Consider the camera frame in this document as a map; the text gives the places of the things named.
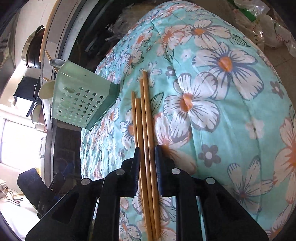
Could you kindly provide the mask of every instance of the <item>quilted blanket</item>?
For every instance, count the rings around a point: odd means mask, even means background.
[[[177,167],[223,184],[272,240],[295,206],[294,109],[261,50],[189,2],[147,13],[97,67],[121,90],[93,130],[82,130],[82,177],[104,178],[133,156],[131,91],[140,96],[144,70],[155,144]],[[159,203],[161,240],[175,240],[175,199]],[[139,192],[121,199],[120,240],[147,240]]]

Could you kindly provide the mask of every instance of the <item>window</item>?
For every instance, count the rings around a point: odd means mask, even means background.
[[[1,138],[1,163],[27,171],[40,168],[41,139],[44,133],[9,120],[4,120]]]

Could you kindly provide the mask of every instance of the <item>pot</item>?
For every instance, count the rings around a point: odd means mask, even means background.
[[[25,61],[27,68],[41,69],[39,61],[41,42],[45,28],[39,26],[27,39],[24,48],[22,49],[22,60]]]

